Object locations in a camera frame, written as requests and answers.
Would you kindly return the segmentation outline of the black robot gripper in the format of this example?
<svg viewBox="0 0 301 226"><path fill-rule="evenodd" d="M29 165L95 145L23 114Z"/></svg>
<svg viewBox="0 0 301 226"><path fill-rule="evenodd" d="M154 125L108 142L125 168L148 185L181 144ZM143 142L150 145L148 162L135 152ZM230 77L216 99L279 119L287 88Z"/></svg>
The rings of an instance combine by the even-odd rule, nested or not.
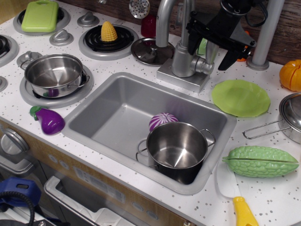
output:
<svg viewBox="0 0 301 226"><path fill-rule="evenodd" d="M218 70L226 71L238 59L248 56L257 44L245 33L240 20L241 17L223 10L216 15L192 11L186 26L189 33L188 53L194 55L202 39L211 41L228 51L218 67Z"/></svg>

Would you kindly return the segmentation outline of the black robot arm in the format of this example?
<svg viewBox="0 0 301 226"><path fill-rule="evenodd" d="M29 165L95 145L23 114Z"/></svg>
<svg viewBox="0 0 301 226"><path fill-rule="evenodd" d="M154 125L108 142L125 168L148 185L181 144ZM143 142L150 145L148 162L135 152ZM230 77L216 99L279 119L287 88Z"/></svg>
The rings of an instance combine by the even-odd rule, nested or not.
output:
<svg viewBox="0 0 301 226"><path fill-rule="evenodd" d="M268 11L261 0L221 0L220 6L216 15L191 11L186 28L189 33L188 52L191 55L196 53L202 39L228 51L218 68L225 71L238 59L246 59L257 45L242 28L241 18L245 17L249 26L259 27L267 20ZM260 7L263 20L252 24L247 14L256 6Z"/></svg>

